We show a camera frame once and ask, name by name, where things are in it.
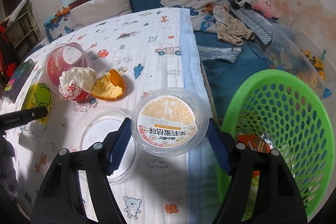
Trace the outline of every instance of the laundry basket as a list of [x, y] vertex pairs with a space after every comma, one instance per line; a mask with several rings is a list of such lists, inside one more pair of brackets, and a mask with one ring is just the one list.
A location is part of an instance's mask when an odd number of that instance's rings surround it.
[[[264, 70], [249, 77], [232, 98], [222, 131], [256, 134], [268, 132], [300, 190], [307, 216], [323, 197], [332, 175], [335, 142], [327, 111], [313, 90], [296, 76]], [[218, 170], [223, 199], [230, 182]], [[252, 215], [248, 204], [243, 219]]]

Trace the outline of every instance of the clear plastic bowl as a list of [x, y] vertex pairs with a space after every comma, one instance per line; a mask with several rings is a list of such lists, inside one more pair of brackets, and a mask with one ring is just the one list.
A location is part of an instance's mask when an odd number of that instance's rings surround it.
[[[86, 150], [96, 142], [102, 142], [108, 133], [117, 131], [127, 115], [119, 109], [101, 107], [98, 110], [88, 110], [78, 121], [78, 132], [73, 150]], [[133, 137], [130, 138], [119, 169], [107, 176], [110, 185], [126, 179], [135, 169], [140, 155], [140, 147]], [[80, 172], [86, 180], [86, 173]]]
[[75, 42], [60, 44], [52, 49], [43, 62], [43, 75], [48, 87], [59, 92], [59, 77], [73, 67], [92, 68], [91, 60], [82, 47]]
[[210, 117], [209, 106], [190, 90], [152, 90], [133, 112], [132, 135], [152, 155], [177, 156], [199, 144]]

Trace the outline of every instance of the screw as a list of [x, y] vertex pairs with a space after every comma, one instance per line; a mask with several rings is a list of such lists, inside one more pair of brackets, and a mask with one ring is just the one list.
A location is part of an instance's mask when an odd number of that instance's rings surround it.
[[68, 152], [68, 150], [66, 148], [62, 148], [60, 151], [58, 151], [58, 153], [63, 156]]
[[240, 149], [240, 150], [244, 150], [245, 149], [245, 145], [243, 143], [237, 143], [236, 144], [236, 148]]
[[280, 152], [279, 152], [278, 150], [276, 150], [276, 149], [272, 149], [272, 150], [271, 150], [271, 153], [272, 153], [272, 155], [274, 155], [274, 156], [279, 156], [279, 155], [280, 155]]
[[100, 149], [100, 148], [102, 148], [103, 147], [103, 144], [102, 143], [95, 143], [94, 145], [93, 145], [93, 149]]

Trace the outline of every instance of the cushion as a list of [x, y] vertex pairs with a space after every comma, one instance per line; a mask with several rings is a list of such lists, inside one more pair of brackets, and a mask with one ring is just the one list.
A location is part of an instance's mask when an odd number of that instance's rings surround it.
[[73, 29], [131, 13], [129, 0], [91, 0], [71, 10]]
[[230, 11], [229, 0], [161, 0], [162, 7], [189, 8], [194, 31], [217, 33], [212, 10], [222, 6]]
[[71, 13], [72, 11], [65, 16], [59, 17], [57, 21], [51, 25], [49, 32], [52, 40], [56, 40], [74, 31], [71, 21]]
[[256, 11], [245, 8], [232, 9], [231, 12], [256, 34], [256, 39], [259, 39], [262, 44], [266, 46], [271, 42], [274, 29], [266, 18]]

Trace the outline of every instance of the crumpled tissue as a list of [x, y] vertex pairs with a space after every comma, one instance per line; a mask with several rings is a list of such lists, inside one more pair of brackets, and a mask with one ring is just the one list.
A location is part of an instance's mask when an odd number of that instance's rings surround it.
[[59, 77], [59, 92], [63, 95], [63, 100], [85, 100], [92, 91], [95, 77], [96, 72], [91, 68], [73, 67], [62, 72]]

